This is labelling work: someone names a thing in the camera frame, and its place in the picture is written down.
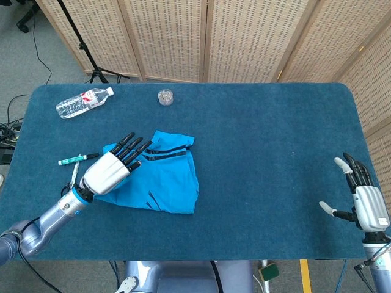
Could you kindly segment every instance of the blue felt tablecloth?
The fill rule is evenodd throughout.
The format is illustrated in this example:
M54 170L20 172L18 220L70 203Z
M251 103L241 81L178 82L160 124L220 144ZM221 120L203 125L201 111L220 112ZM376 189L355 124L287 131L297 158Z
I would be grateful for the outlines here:
M40 259L361 258L363 232L327 215L349 210L333 158L347 151L374 174L356 107L342 84L112 84L104 106L68 120L55 105L91 88L47 85L31 97L0 200L0 231L52 206L73 165L131 131L195 136L200 184L194 215L94 201ZM174 103L160 106L171 89ZM81 174L93 160L81 162Z

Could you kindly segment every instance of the black cable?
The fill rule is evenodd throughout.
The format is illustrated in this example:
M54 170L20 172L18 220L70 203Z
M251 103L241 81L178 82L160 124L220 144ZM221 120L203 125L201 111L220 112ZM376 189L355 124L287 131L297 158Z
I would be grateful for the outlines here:
M37 42L35 41L35 12L34 12L34 9L32 9L32 8L31 8L31 11L32 11L32 14L33 14L33 16L34 16L34 25L33 25L33 27L32 27L32 38L33 38L33 40L34 40L35 52L37 53L37 57L38 57L39 62L41 62L42 65L45 66L46 69L49 70L49 72L50 72L49 77L48 77L48 80L45 82L45 84L48 84L48 83L49 83L49 80L50 80L50 78L51 78L52 72L51 72L50 68L49 68L45 63L43 63L43 61L41 60L41 58L39 58Z
M224 291L222 290L220 274L219 274L219 270L217 269L216 263L214 261L210 261L210 263L213 268L214 276L216 277L216 282L217 282L217 287L219 288L219 293L224 293Z
M356 273L358 274L358 276L360 276L361 280L367 285L369 291L371 291L371 293L376 293L376 292L372 289L371 285L369 285L368 280L367 280L367 278L365 277L365 275L362 273L362 271L361 271L361 270L362 270L361 264L355 266L355 267L354 267L354 270L356 271Z
M25 229L31 225L32 223L34 223L36 220L38 220L39 217L35 218L34 220L31 220L30 222L28 222L20 231L23 233L25 231ZM30 262L26 259L26 257L23 255L23 252L22 252L22 249L20 248L20 240L19 238L16 239L17 243L18 243L18 253L20 255L20 258L23 260L23 262L31 269L31 271L34 273L35 276L38 277L39 280L41 280L45 285L47 285L49 288L51 288L52 290L56 291L57 293L62 293L60 290L58 290L58 288L56 288L54 285L52 285L51 283L49 283L48 281L46 281L34 268L33 266L30 264Z
M113 272L115 274L115 279L117 280L117 289L118 289L120 287L120 278L118 276L117 262L114 261L115 266L111 263L111 261L109 261L109 264L110 264L110 266L111 266L111 268L112 268L112 270L113 270Z
M10 124L10 106L12 104L13 101L15 101L15 99L17 98L20 98L21 96L31 96L30 94L25 94L25 95L18 95L18 96L14 96L11 101L8 103L8 106L7 106L7 122L8 124Z

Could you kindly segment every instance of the robotic hand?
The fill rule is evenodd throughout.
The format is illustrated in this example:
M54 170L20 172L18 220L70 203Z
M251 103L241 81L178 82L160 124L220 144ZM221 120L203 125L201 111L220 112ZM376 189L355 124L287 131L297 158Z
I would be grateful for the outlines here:
M327 203L319 202L322 209L333 217L355 222L359 229L365 231L362 239L367 260L354 267L362 281L373 293L361 270L369 266L378 293L390 292L391 288L391 239L384 231L390 226L386 204L379 188L373 181L366 166L343 153L348 164L336 157L335 163L342 169L353 196L352 212L338 211Z
M142 141L142 137L138 137L123 149L133 136L134 132L126 136L111 151L97 160L81 178L80 187L89 190L92 194L104 195L129 176L132 171L140 167L141 163L139 161L133 164L132 161L152 142L149 140L127 156Z
M84 174L80 185L75 184L54 206L33 221L14 224L0 235L0 266L11 261L18 251L22 258L36 255L51 238L71 219L78 215L94 195L104 195L118 185L131 172L140 167L135 161L151 141L132 150L142 141L137 138L125 146L134 136L132 132L110 152L97 160Z

